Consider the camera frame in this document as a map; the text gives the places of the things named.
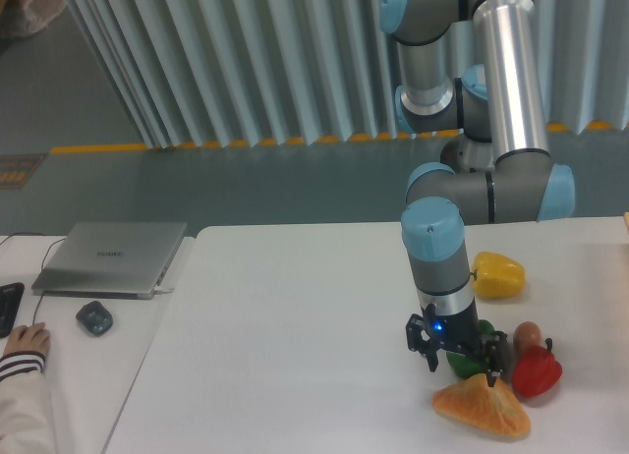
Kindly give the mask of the person's hand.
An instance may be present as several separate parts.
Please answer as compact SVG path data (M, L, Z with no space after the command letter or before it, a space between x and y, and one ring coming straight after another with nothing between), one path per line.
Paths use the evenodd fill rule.
M31 326L21 325L10 332L3 355L35 353L45 359L50 350L50 344L50 331L44 322Z

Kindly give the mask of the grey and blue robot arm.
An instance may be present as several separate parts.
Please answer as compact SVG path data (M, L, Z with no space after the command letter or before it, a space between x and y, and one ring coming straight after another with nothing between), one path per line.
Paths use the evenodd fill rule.
M402 241L421 310L407 323L407 344L430 369L439 351L465 356L494 385L511 358L504 333L481 333L465 229L566 218L575 207L572 171L549 154L535 0L378 0L378 9L398 47L399 127L457 128L492 150L476 171L429 162L409 178Z

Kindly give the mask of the white striped sleeve forearm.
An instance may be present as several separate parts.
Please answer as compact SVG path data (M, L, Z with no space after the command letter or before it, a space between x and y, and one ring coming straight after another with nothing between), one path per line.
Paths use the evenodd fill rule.
M17 352L1 358L1 452L56 453L45 357Z

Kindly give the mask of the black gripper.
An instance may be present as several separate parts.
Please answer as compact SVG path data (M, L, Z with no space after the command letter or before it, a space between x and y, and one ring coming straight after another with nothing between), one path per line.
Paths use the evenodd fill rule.
M438 367L437 352L440 350L482 360L489 387L511 370L512 354L507 334L494 331L483 341L475 303L458 313L439 314L436 302L431 302L421 314L410 316L405 331L408 349L427 361L430 372L435 372Z

